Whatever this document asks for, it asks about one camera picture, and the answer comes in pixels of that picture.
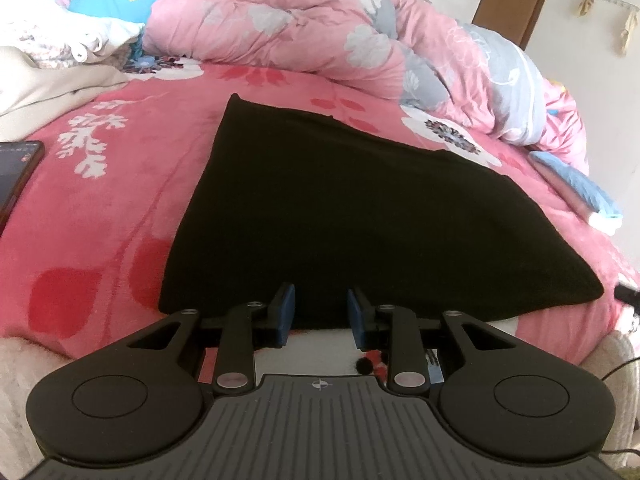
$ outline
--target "pink blanket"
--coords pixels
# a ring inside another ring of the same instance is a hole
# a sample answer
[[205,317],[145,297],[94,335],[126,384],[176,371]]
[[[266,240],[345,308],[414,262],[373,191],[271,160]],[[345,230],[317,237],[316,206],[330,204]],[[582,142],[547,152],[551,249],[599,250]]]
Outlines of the pink blanket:
[[558,146],[545,82],[523,51],[425,0],[158,0],[144,48],[315,73],[511,144],[558,147],[569,164],[567,140],[584,136],[565,129]]
[[521,153],[486,135],[450,123],[456,134],[441,136],[426,127],[437,118],[315,75],[204,64],[141,77],[150,79],[104,94],[32,137],[43,140],[47,155],[0,237],[0,336],[25,336],[79,357],[159,319],[168,251],[234,92],[330,114],[425,150],[451,150],[512,178],[606,289],[593,303],[502,324],[540,348],[580,362],[620,318],[613,299],[620,276],[640,282],[610,240],[580,220]]

